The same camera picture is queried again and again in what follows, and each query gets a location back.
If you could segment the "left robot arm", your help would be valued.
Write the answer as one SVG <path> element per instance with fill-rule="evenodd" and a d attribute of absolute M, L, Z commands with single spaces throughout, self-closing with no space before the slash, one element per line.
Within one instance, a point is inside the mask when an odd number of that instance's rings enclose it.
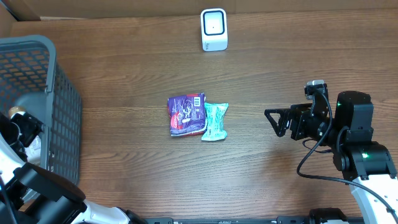
<path fill-rule="evenodd" d="M 22 158 L 40 131 L 28 114 L 1 116 L 1 223 L 146 223 L 130 210 L 88 201 L 68 179 Z"/>

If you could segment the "teal snack packet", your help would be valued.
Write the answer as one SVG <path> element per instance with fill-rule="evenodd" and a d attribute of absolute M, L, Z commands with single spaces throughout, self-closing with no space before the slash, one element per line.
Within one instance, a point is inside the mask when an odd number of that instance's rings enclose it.
<path fill-rule="evenodd" d="M 228 110 L 228 103 L 205 103 L 206 131 L 201 137 L 202 141 L 219 141 L 227 137 L 224 130 L 224 116 Z"/>

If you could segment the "white cosmetic tube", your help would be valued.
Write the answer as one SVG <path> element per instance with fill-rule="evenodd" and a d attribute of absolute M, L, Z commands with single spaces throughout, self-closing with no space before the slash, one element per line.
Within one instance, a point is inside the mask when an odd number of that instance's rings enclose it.
<path fill-rule="evenodd" d="M 9 110 L 9 118 L 12 118 L 16 113 L 24 114 L 28 113 L 25 108 L 21 106 L 12 107 Z M 41 155 L 41 138 L 40 134 L 36 136 L 36 138 L 32 141 L 30 146 L 28 147 L 18 147 L 12 148 L 14 152 L 25 162 L 30 162 L 33 164 L 40 163 L 40 155 Z"/>

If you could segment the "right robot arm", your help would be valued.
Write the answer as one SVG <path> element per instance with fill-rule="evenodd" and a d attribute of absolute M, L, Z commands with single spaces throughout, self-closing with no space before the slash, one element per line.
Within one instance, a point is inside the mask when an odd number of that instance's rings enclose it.
<path fill-rule="evenodd" d="M 397 223 L 397 169 L 387 147 L 372 140 L 371 97 L 359 91 L 341 92 L 333 111 L 325 88 L 309 88 L 305 94 L 312 103 L 264 112 L 278 137 L 291 130 L 296 141 L 310 138 L 316 142 L 296 173 L 349 185 L 365 223 Z M 319 146 L 330 147 L 341 178 L 301 171 Z"/>

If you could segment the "purple snack packet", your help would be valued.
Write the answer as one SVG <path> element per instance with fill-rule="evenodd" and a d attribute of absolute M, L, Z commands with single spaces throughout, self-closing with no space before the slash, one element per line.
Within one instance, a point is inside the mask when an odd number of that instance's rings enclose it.
<path fill-rule="evenodd" d="M 174 96 L 167 100 L 170 116 L 170 135 L 189 136 L 206 131 L 206 96 L 204 93 Z"/>

